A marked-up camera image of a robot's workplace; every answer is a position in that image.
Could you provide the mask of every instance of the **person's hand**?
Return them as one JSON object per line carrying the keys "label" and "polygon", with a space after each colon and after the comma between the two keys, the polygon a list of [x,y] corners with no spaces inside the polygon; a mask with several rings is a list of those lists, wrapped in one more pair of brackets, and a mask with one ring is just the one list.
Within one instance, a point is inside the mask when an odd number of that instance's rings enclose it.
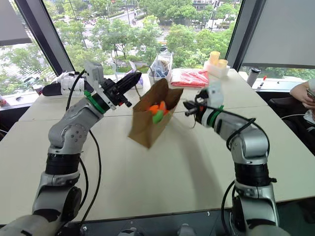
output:
{"label": "person's hand", "polygon": [[306,87],[298,85],[291,90],[290,94],[302,102],[305,108],[315,110],[315,102],[307,95]]}

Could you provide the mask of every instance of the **yellow cup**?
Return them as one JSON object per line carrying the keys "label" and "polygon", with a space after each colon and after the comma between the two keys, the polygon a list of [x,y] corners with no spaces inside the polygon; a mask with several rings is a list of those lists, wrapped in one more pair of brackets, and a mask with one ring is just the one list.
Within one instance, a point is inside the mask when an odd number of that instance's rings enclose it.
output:
{"label": "yellow cup", "polygon": [[224,59],[220,59],[218,62],[218,67],[219,68],[226,68],[228,61]]}
{"label": "yellow cup", "polygon": [[209,62],[212,65],[217,65],[219,62],[220,52],[212,51],[210,53]]}

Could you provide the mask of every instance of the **green object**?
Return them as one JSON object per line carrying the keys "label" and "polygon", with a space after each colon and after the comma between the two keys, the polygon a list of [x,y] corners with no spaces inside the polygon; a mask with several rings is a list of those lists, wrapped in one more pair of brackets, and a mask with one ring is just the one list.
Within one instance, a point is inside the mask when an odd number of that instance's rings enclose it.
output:
{"label": "green object", "polygon": [[95,106],[95,108],[101,112],[102,114],[105,113],[104,109],[101,108],[101,106],[94,100],[94,98],[91,96],[90,92],[87,90],[84,90],[84,95],[87,97],[87,99]]}
{"label": "green object", "polygon": [[153,116],[153,124],[159,123],[163,119],[163,111],[159,110],[154,116]]}
{"label": "green object", "polygon": [[223,105],[219,107],[219,111],[216,111],[213,116],[210,118],[210,122],[209,122],[209,125],[214,128],[215,126],[215,120],[217,118],[217,116],[221,113],[221,111],[223,110]]}

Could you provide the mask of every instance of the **person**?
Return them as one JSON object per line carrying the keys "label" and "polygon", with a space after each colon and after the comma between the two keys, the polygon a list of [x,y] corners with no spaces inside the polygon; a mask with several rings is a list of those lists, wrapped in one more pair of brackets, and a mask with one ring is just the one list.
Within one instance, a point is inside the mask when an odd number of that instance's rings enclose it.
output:
{"label": "person", "polygon": [[315,78],[295,86],[290,91],[290,94],[295,99],[297,99],[300,102],[302,102],[303,106],[306,109],[309,109],[309,110],[312,111],[312,114],[313,114],[312,117],[313,117],[313,120],[315,120],[315,101],[314,101],[314,99],[310,98],[307,95],[307,90],[306,89],[310,89],[310,90],[313,90],[313,91],[315,90]]}

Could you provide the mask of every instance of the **brown paper bag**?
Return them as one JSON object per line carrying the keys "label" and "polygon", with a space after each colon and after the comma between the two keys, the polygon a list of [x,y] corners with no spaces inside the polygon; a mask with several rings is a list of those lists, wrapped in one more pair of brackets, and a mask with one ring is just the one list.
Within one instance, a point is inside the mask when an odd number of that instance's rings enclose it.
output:
{"label": "brown paper bag", "polygon": [[[171,120],[182,93],[182,88],[168,88],[166,79],[161,79],[156,82],[151,89],[141,97],[140,102],[133,107],[132,128],[129,137],[139,144],[150,148],[165,129],[167,123]],[[153,124],[153,114],[148,111],[148,109],[154,103],[159,104],[163,100],[169,112],[159,123]]]}

